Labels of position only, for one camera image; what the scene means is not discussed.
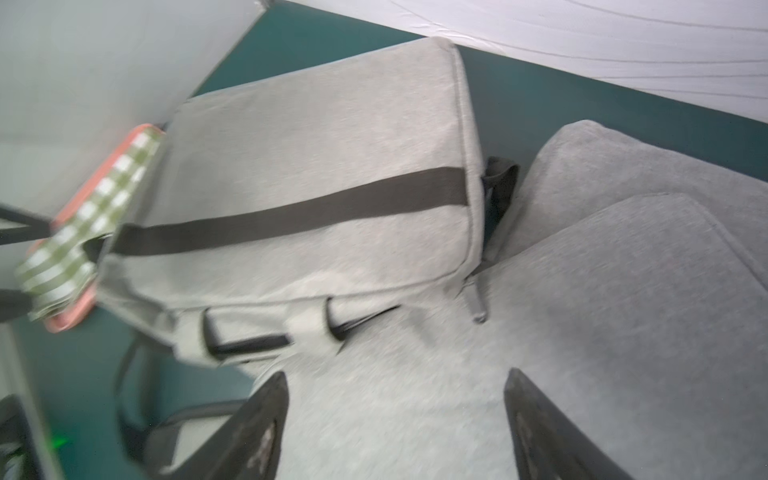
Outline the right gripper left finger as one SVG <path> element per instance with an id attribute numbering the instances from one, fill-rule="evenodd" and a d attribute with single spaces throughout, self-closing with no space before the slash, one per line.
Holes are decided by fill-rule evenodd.
<path id="1" fill-rule="evenodd" d="M 289 407 L 286 375 L 274 373 L 180 466 L 160 479 L 274 479 Z"/>

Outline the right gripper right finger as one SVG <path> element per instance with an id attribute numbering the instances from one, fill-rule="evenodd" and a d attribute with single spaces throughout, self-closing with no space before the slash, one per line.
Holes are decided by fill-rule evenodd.
<path id="1" fill-rule="evenodd" d="M 520 479 L 630 477 L 518 368 L 507 376 L 504 404 Z"/>

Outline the grey laptop bag with strap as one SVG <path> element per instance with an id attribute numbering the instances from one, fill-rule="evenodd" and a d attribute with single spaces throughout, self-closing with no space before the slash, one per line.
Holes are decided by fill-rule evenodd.
<path id="1" fill-rule="evenodd" d="M 188 363 L 335 355 L 357 322 L 461 292 L 484 172 L 445 39 L 194 97 L 102 253 L 98 303 Z"/>

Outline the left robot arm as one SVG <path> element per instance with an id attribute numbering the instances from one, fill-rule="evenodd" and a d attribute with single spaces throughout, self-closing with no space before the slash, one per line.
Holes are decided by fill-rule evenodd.
<path id="1" fill-rule="evenodd" d="M 51 220 L 22 210 L 1 206 L 1 219 L 11 223 L 1 228 L 1 245 L 12 245 L 49 238 Z M 33 306 L 32 297 L 18 289 L 1 289 L 1 322 L 7 323 L 27 315 Z"/>

